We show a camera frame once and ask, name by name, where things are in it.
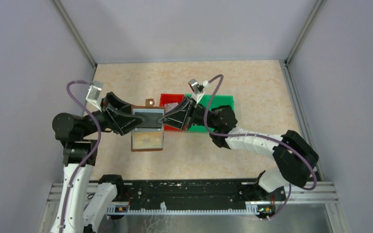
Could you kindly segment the brown leather card holder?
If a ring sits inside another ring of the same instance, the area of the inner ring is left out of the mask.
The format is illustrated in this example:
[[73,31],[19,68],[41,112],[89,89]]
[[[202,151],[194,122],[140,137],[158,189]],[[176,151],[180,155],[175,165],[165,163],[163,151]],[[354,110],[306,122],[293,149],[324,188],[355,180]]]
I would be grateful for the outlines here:
[[[134,116],[143,117],[145,121],[135,128],[132,132],[160,132],[164,134],[164,126],[163,124],[159,123],[159,118],[163,117],[165,113],[165,108],[157,106],[154,99],[146,99],[145,104],[143,106],[132,106],[131,113]],[[154,150],[134,150],[132,149],[131,144],[131,151],[132,152],[147,152],[147,151],[162,151],[162,149],[154,149]]]

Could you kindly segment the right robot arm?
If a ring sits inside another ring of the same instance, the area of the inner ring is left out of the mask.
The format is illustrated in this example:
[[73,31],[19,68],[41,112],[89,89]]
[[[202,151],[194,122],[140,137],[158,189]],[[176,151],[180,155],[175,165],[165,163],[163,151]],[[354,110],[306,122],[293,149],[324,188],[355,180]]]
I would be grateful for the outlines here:
[[289,184],[304,190],[313,190],[317,186],[314,168],[319,156],[296,131],[264,134],[245,130],[237,125],[231,106],[209,110],[191,97],[184,97],[159,122],[182,131],[194,125],[203,126],[219,148],[246,150],[271,157],[276,166],[262,172],[254,186],[254,194],[260,200],[267,200],[274,190]]

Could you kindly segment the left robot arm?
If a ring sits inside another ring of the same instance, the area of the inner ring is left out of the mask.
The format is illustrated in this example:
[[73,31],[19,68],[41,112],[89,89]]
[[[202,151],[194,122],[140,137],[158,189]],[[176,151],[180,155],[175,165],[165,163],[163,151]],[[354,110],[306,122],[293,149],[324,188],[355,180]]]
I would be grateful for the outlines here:
[[97,110],[86,116],[58,114],[52,121],[56,140],[64,147],[64,181],[52,233],[96,233],[112,201],[129,197],[122,176],[103,175],[89,203],[85,203],[103,132],[126,135],[146,122],[131,113],[132,105],[109,92],[104,98],[88,93],[86,101]]

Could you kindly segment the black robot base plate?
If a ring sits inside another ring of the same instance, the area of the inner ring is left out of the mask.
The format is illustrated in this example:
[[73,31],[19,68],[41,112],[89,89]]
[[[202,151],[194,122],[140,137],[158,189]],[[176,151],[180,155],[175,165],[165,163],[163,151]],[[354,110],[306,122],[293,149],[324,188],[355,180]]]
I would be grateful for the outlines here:
[[132,180],[107,208],[111,214],[158,211],[216,212],[243,211],[251,201],[286,199],[284,188],[266,193],[251,179]]

